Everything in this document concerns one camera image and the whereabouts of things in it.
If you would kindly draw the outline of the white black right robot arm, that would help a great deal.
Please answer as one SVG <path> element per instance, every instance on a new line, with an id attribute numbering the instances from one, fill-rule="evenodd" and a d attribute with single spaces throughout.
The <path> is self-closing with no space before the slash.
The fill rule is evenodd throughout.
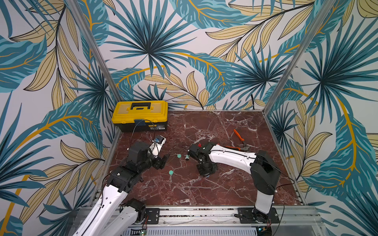
<path id="1" fill-rule="evenodd" d="M 207 143 L 204 146 L 191 145 L 188 156 L 198 162 L 197 169 L 203 177 L 214 174 L 219 163 L 250 174 L 257 189 L 257 199 L 252 212 L 239 213 L 239 218 L 259 223 L 278 222 L 277 212 L 272 204 L 281 172 L 267 152 L 244 152 Z"/>

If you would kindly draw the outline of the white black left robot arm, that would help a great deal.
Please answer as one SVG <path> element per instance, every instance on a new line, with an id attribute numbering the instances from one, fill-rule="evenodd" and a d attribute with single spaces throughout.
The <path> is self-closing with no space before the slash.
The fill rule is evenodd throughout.
<path id="1" fill-rule="evenodd" d="M 168 156 L 158 155 L 165 142 L 159 135 L 151 144 L 136 142 L 129 148 L 126 162 L 111 172 L 99 200 L 73 233 L 75 236 L 120 236 L 132 224 L 145 222 L 146 205 L 137 199 L 129 200 L 113 221 L 110 218 L 133 187 L 142 181 L 143 172 L 164 168 Z"/>

